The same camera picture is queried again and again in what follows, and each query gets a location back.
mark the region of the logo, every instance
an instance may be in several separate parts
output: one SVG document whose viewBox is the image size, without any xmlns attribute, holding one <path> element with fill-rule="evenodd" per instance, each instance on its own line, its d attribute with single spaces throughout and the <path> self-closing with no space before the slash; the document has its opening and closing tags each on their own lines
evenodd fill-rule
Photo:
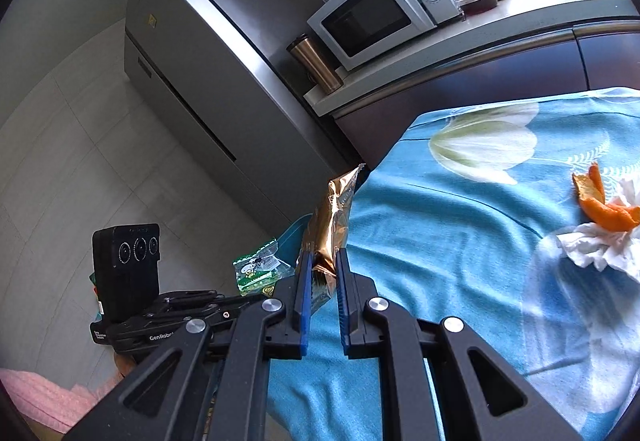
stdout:
<svg viewBox="0 0 640 441">
<path fill-rule="evenodd" d="M 173 333 L 162 333 L 160 335 L 157 336 L 149 336 L 149 340 L 154 341 L 154 340 L 164 340 L 165 338 L 169 338 Z"/>
</svg>

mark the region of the gold foil packet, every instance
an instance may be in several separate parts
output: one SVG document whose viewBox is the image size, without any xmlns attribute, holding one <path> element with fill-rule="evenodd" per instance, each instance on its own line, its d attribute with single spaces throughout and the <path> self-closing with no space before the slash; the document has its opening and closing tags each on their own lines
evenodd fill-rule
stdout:
<svg viewBox="0 0 640 441">
<path fill-rule="evenodd" d="M 314 211 L 302 237 L 301 254 L 296 270 L 300 269 L 302 251 L 314 253 L 311 272 L 312 302 L 311 313 L 331 300 L 335 290 L 335 251 L 347 244 L 349 214 L 355 193 L 358 174 L 364 163 L 329 182 L 327 193 Z"/>
</svg>

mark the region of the orange peel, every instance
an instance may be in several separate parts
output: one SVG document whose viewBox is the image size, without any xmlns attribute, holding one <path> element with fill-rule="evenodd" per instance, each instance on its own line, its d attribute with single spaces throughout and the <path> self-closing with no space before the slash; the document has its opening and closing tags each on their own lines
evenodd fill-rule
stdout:
<svg viewBox="0 0 640 441">
<path fill-rule="evenodd" d="M 594 223 L 608 231 L 631 231 L 640 225 L 640 207 L 606 203 L 598 163 L 587 174 L 572 174 L 578 204 Z"/>
</svg>

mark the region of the countertop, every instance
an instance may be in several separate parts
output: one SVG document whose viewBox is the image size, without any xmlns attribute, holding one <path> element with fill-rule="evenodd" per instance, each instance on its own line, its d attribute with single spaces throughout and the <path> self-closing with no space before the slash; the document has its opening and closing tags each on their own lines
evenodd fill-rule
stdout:
<svg viewBox="0 0 640 441">
<path fill-rule="evenodd" d="M 631 0 L 503 0 L 497 8 L 415 38 L 348 73 L 340 68 L 340 89 L 324 96 L 315 86 L 305 100 L 322 116 L 410 73 L 494 42 L 563 24 L 637 16 Z"/>
</svg>

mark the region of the metal screw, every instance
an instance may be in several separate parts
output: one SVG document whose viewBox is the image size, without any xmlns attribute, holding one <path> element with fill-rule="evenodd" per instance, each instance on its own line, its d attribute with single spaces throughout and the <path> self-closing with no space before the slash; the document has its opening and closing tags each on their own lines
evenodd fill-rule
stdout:
<svg viewBox="0 0 640 441">
<path fill-rule="evenodd" d="M 201 333 L 204 331 L 205 327 L 206 324 L 204 323 L 204 320 L 199 318 L 194 318 L 187 322 L 187 331 L 190 333 Z"/>
<path fill-rule="evenodd" d="M 280 302 L 277 298 L 268 298 L 262 302 L 262 309 L 268 311 L 269 313 L 273 313 L 274 311 L 279 311 L 282 308 L 282 302 Z"/>
<path fill-rule="evenodd" d="M 369 300 L 369 307 L 373 311 L 384 311 L 389 307 L 389 303 L 381 296 L 375 296 Z"/>
<path fill-rule="evenodd" d="M 444 328 L 452 333 L 459 333 L 465 327 L 465 324 L 457 316 L 450 316 L 444 319 Z"/>
</svg>

